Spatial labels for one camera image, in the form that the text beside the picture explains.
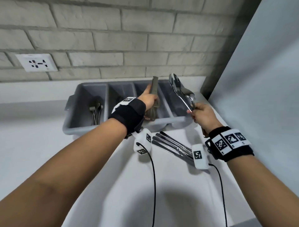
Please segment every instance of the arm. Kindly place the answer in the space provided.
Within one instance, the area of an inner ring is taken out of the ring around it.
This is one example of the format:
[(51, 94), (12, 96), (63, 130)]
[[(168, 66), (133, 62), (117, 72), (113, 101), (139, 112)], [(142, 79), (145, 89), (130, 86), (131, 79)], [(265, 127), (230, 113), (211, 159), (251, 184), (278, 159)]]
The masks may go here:
[[(191, 114), (210, 133), (223, 125), (213, 109), (202, 103)], [(253, 155), (227, 162), (245, 199), (264, 227), (299, 226), (299, 198)]]
[[(155, 99), (149, 90), (139, 97), (146, 109)], [(111, 118), (63, 148), (0, 201), (0, 226), (61, 226), (126, 134), (127, 128)]]

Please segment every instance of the white wall socket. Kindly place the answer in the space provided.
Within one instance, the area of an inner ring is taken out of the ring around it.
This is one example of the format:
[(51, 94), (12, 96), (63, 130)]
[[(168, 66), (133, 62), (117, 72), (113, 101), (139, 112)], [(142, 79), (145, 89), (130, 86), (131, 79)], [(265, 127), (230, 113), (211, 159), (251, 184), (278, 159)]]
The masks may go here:
[(58, 71), (50, 54), (21, 54), (16, 57), (26, 72)]

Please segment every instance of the person's right hand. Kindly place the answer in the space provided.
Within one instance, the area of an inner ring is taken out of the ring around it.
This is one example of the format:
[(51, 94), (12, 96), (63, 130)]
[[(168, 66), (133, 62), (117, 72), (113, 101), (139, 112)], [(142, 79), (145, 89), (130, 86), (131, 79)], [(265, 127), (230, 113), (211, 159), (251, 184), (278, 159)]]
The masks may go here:
[(223, 126), (209, 105), (198, 102), (195, 106), (196, 110), (192, 111), (191, 116), (207, 133)]

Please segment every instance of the gray plastic tray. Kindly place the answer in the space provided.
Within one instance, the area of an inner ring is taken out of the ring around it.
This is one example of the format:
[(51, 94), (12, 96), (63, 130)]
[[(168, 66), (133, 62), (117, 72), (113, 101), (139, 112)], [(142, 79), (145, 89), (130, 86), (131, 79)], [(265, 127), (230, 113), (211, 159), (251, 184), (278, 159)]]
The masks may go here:
[[(94, 97), (99, 97), (103, 109), (100, 123), (108, 119), (114, 106), (126, 97), (138, 97), (151, 81), (122, 81), (122, 82), (96, 82), (82, 83), (76, 88), (75, 94), (70, 96), (66, 104), (66, 118), (62, 127), (66, 135), (81, 136), (96, 125), (92, 125), (92, 114), (89, 104)], [(144, 128), (151, 132), (160, 131), (167, 124), (174, 128), (183, 128), (192, 123), (187, 114), (187, 107), (174, 93), (168, 80), (159, 80), (158, 96), (161, 105), (157, 109), (158, 118), (155, 121), (145, 120)]]

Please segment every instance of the wire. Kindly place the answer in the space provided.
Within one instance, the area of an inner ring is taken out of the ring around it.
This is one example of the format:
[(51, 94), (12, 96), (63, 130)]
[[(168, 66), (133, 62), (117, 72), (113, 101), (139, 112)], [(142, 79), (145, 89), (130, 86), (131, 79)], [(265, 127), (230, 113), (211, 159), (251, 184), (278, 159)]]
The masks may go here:
[(217, 169), (217, 167), (213, 164), (209, 164), (209, 166), (214, 166), (215, 169), (217, 170), (218, 174), (219, 174), (219, 178), (220, 178), (220, 183), (221, 183), (221, 191), (222, 191), (222, 200), (223, 200), (223, 208), (224, 208), (224, 216), (225, 216), (225, 226), (227, 227), (227, 218), (226, 218), (226, 210), (225, 210), (225, 203), (224, 203), (224, 193), (223, 193), (223, 185), (222, 185), (222, 179), (221, 179), (221, 175), (219, 170)]
[(154, 172), (154, 187), (155, 187), (155, 196), (154, 196), (154, 215), (152, 218), (152, 227), (154, 227), (154, 223), (155, 223), (155, 211), (156, 211), (156, 175), (155, 175), (155, 168), (154, 168), (154, 162), (152, 161), (152, 157), (150, 156), (149, 152), (147, 151), (147, 149), (141, 144), (141, 143), (136, 143), (137, 146), (142, 146), (143, 149), (147, 152), (147, 154), (149, 155), (149, 158), (152, 162), (152, 170)]

